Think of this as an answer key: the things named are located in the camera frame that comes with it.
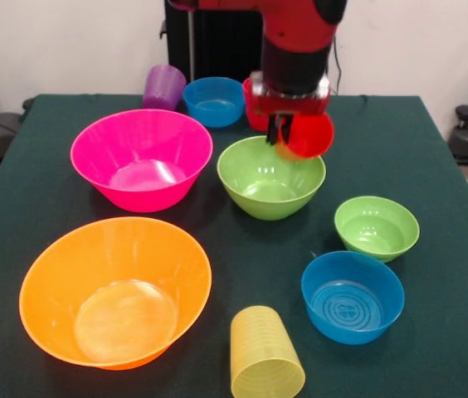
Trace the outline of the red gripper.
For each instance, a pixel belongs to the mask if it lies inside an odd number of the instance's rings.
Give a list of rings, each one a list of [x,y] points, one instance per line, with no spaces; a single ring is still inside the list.
[[[278,137],[276,115],[280,116],[280,140],[288,143],[294,114],[323,114],[330,97],[329,79],[324,75],[316,89],[307,95],[285,95],[267,88],[261,71],[249,76],[249,103],[258,114],[270,115],[268,118],[266,142],[275,145]]]

